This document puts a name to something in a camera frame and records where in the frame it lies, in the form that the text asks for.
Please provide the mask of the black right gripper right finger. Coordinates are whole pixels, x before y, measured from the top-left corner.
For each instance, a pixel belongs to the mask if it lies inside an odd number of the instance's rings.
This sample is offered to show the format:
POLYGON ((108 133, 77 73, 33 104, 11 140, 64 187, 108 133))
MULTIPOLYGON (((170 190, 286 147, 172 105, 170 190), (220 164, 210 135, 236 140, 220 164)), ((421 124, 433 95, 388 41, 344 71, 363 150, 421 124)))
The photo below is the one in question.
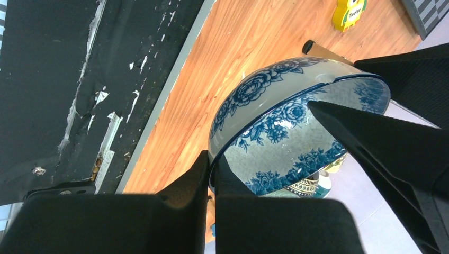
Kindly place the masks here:
POLYGON ((313 115, 362 166, 423 253, 448 253, 448 44, 358 60, 430 126, 313 102, 313 115))

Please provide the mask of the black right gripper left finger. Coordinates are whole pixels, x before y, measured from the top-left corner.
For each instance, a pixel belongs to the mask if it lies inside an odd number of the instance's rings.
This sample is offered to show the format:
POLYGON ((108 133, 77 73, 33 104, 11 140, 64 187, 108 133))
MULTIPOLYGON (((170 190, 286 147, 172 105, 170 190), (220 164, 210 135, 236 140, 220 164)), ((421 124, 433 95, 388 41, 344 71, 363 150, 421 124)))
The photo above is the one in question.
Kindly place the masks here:
POLYGON ((225 157, 214 168, 217 253, 363 253, 354 219, 333 199, 254 195, 225 157))

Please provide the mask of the white blue floral bowl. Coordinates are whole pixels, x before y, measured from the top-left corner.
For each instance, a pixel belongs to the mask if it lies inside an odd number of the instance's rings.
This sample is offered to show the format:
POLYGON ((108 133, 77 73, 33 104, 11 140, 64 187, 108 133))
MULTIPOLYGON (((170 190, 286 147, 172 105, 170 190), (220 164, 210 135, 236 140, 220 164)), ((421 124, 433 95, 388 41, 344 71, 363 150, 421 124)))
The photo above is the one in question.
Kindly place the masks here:
POLYGON ((347 154, 315 119, 310 101, 382 115, 390 98, 383 78, 343 62, 275 62, 245 77, 217 110, 208 144, 212 170, 223 158, 251 192, 271 196, 347 154))

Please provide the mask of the pale green striped bowl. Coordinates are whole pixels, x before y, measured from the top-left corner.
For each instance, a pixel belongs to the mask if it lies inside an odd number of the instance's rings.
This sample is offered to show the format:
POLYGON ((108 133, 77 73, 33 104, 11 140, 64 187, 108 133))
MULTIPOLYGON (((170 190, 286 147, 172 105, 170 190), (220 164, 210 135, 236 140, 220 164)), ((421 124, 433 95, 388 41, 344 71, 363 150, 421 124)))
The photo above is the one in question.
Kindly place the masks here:
POLYGON ((312 198, 326 198, 332 188, 331 180, 329 174, 326 171, 319 172, 318 185, 312 198))

